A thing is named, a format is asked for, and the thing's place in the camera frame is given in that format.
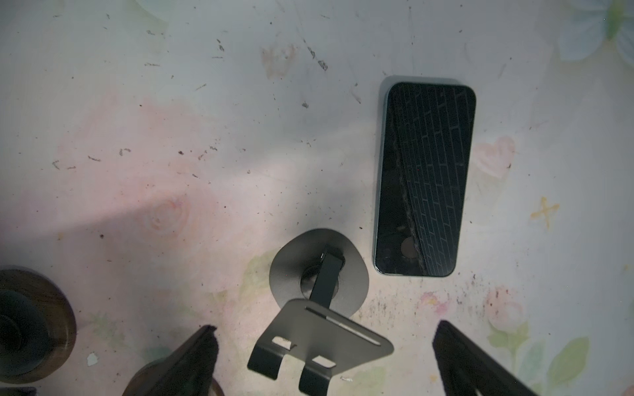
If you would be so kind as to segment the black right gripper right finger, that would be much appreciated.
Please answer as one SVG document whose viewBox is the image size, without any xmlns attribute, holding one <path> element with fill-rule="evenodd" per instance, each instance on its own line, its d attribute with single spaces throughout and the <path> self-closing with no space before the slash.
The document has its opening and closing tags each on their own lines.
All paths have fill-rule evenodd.
<svg viewBox="0 0 634 396">
<path fill-rule="evenodd" d="M 439 322 L 433 349 L 447 395 L 536 396 L 447 320 Z"/>
</svg>

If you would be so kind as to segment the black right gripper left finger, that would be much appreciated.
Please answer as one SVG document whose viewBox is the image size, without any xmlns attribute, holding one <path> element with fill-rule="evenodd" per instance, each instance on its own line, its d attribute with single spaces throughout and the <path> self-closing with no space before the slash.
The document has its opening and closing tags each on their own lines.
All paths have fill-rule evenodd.
<svg viewBox="0 0 634 396">
<path fill-rule="evenodd" d="M 176 351 L 138 371 L 123 394 L 208 395 L 218 354 L 216 327 L 205 325 Z"/>
</svg>

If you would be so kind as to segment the black phone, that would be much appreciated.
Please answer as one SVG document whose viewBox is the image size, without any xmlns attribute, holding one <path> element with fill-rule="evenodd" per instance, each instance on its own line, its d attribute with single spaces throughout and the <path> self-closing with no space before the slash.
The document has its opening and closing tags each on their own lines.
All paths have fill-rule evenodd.
<svg viewBox="0 0 634 396">
<path fill-rule="evenodd" d="M 384 80 L 374 267 L 448 277 L 457 265 L 476 94 L 451 79 Z"/>
</svg>

